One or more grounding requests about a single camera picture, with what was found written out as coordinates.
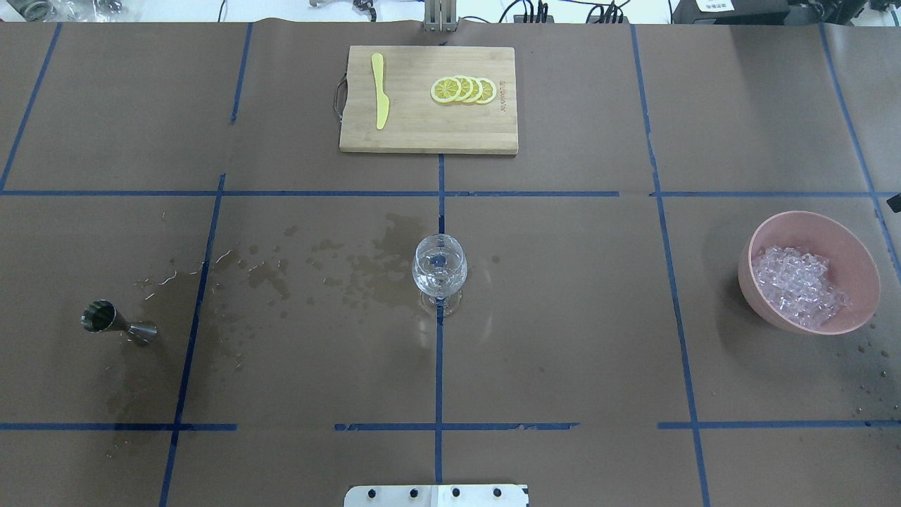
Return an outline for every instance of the cutting board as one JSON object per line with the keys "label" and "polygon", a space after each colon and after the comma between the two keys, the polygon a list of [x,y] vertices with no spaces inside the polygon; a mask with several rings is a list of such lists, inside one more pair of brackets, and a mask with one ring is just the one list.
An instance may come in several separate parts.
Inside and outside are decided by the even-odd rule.
{"label": "cutting board", "polygon": [[[376,129],[372,74],[376,52],[385,58],[384,87],[391,100],[382,130]],[[459,74],[494,81],[498,88],[494,101],[485,105],[433,101],[432,83]],[[516,154],[514,49],[350,46],[339,145],[342,152]]]}

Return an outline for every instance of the plastic bag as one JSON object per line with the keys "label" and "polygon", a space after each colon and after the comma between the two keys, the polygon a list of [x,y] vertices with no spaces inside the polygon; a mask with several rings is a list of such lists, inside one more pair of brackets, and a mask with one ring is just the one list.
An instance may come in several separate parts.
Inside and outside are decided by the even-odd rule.
{"label": "plastic bag", "polygon": [[141,20],[144,0],[50,0],[44,21],[122,23]]}

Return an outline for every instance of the lemon slice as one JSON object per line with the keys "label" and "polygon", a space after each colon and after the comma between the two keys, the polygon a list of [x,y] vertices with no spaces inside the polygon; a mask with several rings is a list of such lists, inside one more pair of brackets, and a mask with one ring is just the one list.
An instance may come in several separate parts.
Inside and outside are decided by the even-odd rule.
{"label": "lemon slice", "polygon": [[487,104],[495,99],[495,95],[497,95],[497,86],[495,86],[495,82],[491,79],[487,78],[479,78],[478,85],[481,88],[481,93],[476,99],[476,104]]}
{"label": "lemon slice", "polygon": [[463,85],[457,78],[440,78],[432,85],[432,100],[439,104],[448,104],[457,100]]}
{"label": "lemon slice", "polygon": [[460,96],[454,99],[454,102],[463,102],[472,95],[474,79],[469,76],[454,76],[460,82],[462,90]]}
{"label": "lemon slice", "polygon": [[483,85],[480,78],[469,78],[472,81],[472,91],[462,100],[464,104],[472,104],[482,97]]}

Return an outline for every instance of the knife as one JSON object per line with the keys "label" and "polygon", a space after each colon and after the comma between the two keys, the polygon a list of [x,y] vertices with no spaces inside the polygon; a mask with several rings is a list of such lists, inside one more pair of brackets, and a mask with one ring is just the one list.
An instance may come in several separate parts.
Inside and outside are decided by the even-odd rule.
{"label": "knife", "polygon": [[372,55],[372,74],[376,77],[376,128],[382,130],[385,128],[385,122],[388,119],[388,108],[391,101],[385,95],[383,81],[385,79],[385,58],[382,53],[373,53]]}

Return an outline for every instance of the white sticker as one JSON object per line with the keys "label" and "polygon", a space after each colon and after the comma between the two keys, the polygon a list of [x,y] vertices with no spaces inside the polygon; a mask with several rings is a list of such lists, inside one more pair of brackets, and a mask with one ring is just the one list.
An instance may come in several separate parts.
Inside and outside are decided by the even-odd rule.
{"label": "white sticker", "polygon": [[725,13],[734,11],[732,0],[695,0],[702,13]]}

